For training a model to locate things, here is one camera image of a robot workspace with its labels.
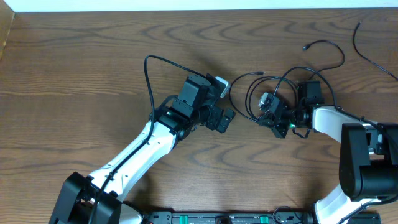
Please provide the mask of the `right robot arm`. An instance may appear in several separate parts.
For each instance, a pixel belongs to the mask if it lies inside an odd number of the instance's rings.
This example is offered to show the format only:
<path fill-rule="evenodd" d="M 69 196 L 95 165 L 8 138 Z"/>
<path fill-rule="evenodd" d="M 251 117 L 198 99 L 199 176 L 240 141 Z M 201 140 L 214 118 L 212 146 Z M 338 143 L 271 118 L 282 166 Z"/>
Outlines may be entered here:
<path fill-rule="evenodd" d="M 349 223 L 368 207 L 397 201 L 395 123 L 368 121 L 326 105 L 318 81 L 298 84 L 294 108 L 274 93 L 264 93 L 258 105 L 264 113 L 258 124 L 277 138 L 305 128 L 340 143 L 339 184 L 304 213 L 300 223 Z"/>

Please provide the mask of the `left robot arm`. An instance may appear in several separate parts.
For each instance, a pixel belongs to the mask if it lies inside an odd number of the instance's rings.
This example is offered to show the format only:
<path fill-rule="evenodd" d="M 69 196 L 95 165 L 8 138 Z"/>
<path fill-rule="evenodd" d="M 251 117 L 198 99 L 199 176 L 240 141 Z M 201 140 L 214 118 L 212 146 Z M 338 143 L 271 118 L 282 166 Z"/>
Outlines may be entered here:
<path fill-rule="evenodd" d="M 221 77 L 191 74 L 179 94 L 155 109 L 141 133 L 114 159 L 63 183 L 50 223 L 141 223 L 140 212 L 124 203 L 137 181 L 197 125 L 224 133 L 235 116 L 216 102 L 229 90 Z"/>

